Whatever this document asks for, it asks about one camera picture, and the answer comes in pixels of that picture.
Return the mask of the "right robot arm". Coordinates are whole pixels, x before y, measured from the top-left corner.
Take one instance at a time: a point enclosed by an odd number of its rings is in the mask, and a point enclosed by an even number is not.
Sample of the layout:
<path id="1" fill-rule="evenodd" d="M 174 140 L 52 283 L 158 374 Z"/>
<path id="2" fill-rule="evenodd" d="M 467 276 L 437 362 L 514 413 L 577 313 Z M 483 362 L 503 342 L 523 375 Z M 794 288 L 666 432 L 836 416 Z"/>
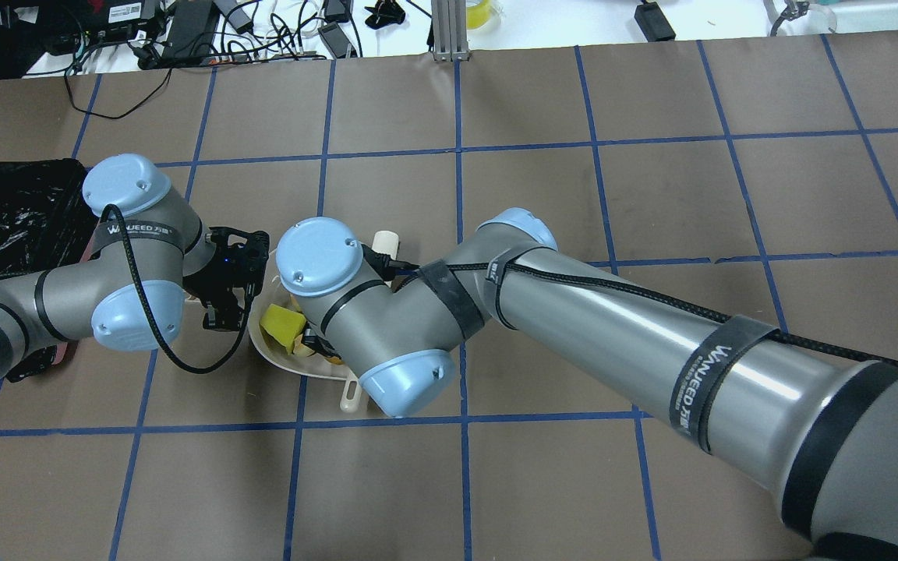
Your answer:
<path id="1" fill-rule="evenodd" d="M 390 418 L 430 404 L 496 322 L 613 388 L 769 491 L 813 559 L 898 560 L 898 360 L 787 333 L 565 256 L 521 207 L 392 290 L 342 221 L 274 255 L 314 333 Z"/>

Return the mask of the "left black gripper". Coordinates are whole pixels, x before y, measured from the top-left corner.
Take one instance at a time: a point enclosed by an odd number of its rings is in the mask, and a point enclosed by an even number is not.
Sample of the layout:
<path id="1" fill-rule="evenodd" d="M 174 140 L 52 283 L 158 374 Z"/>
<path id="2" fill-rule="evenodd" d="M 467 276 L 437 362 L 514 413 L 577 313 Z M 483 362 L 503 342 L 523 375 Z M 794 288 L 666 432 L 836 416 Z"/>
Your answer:
<path id="1" fill-rule="evenodd" d="M 263 290 L 270 235 L 261 230 L 246 233 L 217 226 L 203 240 L 213 248 L 213 255 L 198 271 L 184 276 L 186 294 L 202 302 L 204 330 L 240 331 L 240 305 L 235 290 L 242 290 L 242 309 L 252 308 L 254 298 Z"/>

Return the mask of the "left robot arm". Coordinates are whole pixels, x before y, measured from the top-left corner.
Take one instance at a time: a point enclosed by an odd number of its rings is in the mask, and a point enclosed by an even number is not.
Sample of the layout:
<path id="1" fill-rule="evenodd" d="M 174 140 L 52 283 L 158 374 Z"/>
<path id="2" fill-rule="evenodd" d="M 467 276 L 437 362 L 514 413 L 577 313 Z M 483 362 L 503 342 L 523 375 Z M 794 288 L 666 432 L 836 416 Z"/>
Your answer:
<path id="1" fill-rule="evenodd" d="M 242 337 L 263 288 L 268 233 L 207 226 L 135 153 L 96 164 L 82 194 L 97 217 L 90 258 L 0 280 L 0 379 L 33 351 L 90 337 L 172 356 L 188 297 L 206 309 L 204 328 Z"/>

